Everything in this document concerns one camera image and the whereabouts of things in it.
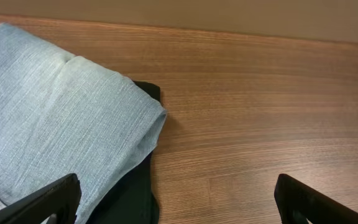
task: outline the clothing stack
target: clothing stack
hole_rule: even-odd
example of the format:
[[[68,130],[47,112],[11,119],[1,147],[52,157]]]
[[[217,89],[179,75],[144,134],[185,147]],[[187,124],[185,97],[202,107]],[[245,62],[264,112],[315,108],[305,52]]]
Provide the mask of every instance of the clothing stack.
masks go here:
[[[160,88],[0,24],[0,209],[76,173],[76,223],[157,223]]]

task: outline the beige wall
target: beige wall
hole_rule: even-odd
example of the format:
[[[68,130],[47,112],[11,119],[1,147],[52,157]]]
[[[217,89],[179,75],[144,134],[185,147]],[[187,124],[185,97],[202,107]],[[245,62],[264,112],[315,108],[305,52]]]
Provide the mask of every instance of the beige wall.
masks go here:
[[[0,14],[358,42],[358,0],[0,0]]]

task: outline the black fabric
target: black fabric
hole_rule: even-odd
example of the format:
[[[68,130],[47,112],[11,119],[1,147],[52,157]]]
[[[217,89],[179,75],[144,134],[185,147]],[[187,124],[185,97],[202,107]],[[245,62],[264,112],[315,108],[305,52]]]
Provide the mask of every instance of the black fabric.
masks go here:
[[[135,84],[160,101],[160,87],[147,82]],[[150,153],[103,197],[86,224],[157,224],[160,210],[151,190]]]

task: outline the light blue denim fabric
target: light blue denim fabric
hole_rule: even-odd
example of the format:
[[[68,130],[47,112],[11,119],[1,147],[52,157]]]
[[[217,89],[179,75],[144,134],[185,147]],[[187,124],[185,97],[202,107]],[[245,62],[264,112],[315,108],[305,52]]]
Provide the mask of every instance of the light blue denim fabric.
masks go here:
[[[84,223],[155,147],[166,112],[121,74],[0,24],[0,200],[76,173]]]

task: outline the wood grain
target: wood grain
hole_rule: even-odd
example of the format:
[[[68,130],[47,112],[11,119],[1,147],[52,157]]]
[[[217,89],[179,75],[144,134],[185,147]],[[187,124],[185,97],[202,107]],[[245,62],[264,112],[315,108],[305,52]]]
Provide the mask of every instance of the wood grain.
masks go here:
[[[162,88],[161,224],[280,223],[287,173],[358,211],[358,44],[0,16]]]

